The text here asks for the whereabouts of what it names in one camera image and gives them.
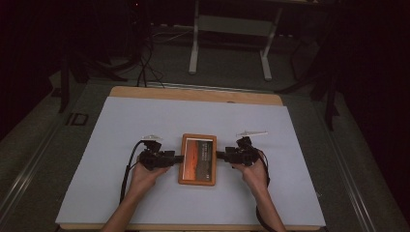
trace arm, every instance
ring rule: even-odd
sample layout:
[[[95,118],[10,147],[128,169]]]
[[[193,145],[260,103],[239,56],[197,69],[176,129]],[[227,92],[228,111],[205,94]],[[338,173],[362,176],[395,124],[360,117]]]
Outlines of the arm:
[[[132,215],[138,206],[139,201],[145,193],[155,184],[157,178],[165,173],[168,168],[158,168],[148,171],[141,163],[135,166],[132,172],[130,188],[124,200],[118,206],[114,214],[102,228],[102,232],[124,232],[129,224]]]
[[[267,177],[262,161],[259,159],[253,166],[244,166],[242,164],[232,164],[232,166],[242,172],[243,179],[256,200],[257,208],[263,220],[278,232],[286,231],[268,192]]]

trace white table leg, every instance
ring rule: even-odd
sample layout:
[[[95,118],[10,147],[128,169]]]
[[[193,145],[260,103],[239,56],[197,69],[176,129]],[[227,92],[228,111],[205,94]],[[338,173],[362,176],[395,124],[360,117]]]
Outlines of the white table leg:
[[[199,0],[195,1],[195,17],[193,19],[193,44],[190,53],[190,74],[196,73],[196,64],[198,63],[198,18],[199,18]]]
[[[268,53],[269,53],[269,49],[271,48],[272,41],[274,40],[275,33],[278,28],[278,22],[280,19],[281,12],[282,12],[282,8],[279,8],[277,11],[277,16],[275,17],[275,21],[272,23],[271,31],[269,32],[268,42],[266,43],[265,48],[260,51],[260,60],[262,62],[263,75],[265,77],[265,80],[267,81],[272,80],[271,68],[269,67],[269,61],[268,61]]]

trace floor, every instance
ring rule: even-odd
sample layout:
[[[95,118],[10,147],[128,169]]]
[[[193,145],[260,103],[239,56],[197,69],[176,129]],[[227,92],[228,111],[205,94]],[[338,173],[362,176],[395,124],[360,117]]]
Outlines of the floor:
[[[200,41],[198,69],[188,74],[190,35],[175,40],[155,37],[150,66],[149,86],[165,88],[208,88],[274,93],[296,82],[290,65],[290,54],[297,42],[292,38],[274,40],[269,61],[274,79],[263,79],[256,45],[215,43],[205,35]],[[296,75],[308,67],[316,46],[303,47],[295,56]],[[144,57],[148,59],[149,50]],[[0,143],[0,197],[10,204],[2,216],[1,231],[64,231],[54,220],[65,192],[87,146],[105,98],[116,85],[136,84],[141,67],[119,74],[128,82],[113,82],[90,71],[87,84],[72,80],[71,104],[59,114],[58,98],[46,97]],[[56,87],[59,73],[50,77]],[[410,231],[384,182],[343,95],[337,94],[334,131],[324,123],[324,102],[311,101],[306,86],[289,95],[282,95],[289,109],[310,177],[316,189],[327,223],[327,230],[336,231]],[[66,125],[70,113],[89,115],[85,126]],[[29,159],[30,178],[24,194],[13,201],[9,190]]]

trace dark background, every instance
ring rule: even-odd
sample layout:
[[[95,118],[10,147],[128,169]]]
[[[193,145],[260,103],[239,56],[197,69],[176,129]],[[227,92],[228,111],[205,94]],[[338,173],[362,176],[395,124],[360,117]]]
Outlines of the dark background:
[[[131,28],[123,1],[3,0],[0,4],[0,139],[52,90],[48,77],[60,69],[62,40],[82,42],[75,45],[94,59],[127,55]],[[193,1],[150,4],[155,24],[192,25]],[[211,6],[207,11],[218,10]],[[410,223],[410,8],[406,6],[404,0],[368,1],[343,14],[319,61],[338,57],[337,89]],[[284,12],[279,33],[298,35],[298,11]]]

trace white paper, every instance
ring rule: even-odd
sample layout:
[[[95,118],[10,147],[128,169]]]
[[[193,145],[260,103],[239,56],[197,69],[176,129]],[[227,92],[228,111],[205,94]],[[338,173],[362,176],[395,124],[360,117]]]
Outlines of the white paper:
[[[285,225],[325,221],[285,106],[107,98],[75,172],[57,223],[105,223],[119,203],[133,146],[144,135],[181,154],[184,133],[217,137],[218,151],[236,147],[237,133],[267,131],[252,145],[269,160],[269,191]],[[137,156],[143,149],[140,145]],[[238,170],[218,160],[214,187],[178,184],[179,164],[158,178],[131,223],[259,224],[255,201]]]

